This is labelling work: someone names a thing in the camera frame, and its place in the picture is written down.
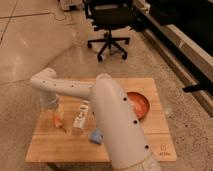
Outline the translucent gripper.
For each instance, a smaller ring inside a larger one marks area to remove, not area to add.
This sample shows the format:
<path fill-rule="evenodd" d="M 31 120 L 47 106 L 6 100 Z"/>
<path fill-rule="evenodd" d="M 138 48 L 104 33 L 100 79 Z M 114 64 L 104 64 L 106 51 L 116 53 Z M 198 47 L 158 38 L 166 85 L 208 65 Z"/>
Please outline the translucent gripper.
<path fill-rule="evenodd" d="M 61 105 L 59 104 L 59 100 L 55 100 L 52 102 L 42 102 L 41 103 L 42 112 L 45 114 L 49 114 L 53 120 L 53 114 L 55 112 L 59 113 L 64 118 L 64 112 L 62 110 Z"/>

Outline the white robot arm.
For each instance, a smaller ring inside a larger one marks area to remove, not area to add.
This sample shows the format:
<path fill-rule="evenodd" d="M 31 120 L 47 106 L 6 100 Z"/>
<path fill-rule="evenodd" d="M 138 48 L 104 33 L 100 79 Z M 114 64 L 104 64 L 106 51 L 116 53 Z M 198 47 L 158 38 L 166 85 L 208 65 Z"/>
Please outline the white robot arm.
<path fill-rule="evenodd" d="M 109 74 L 94 82 L 57 79 L 46 68 L 30 79 L 45 107 L 57 105 L 57 95 L 87 100 L 114 171 L 162 171 L 123 87 Z"/>

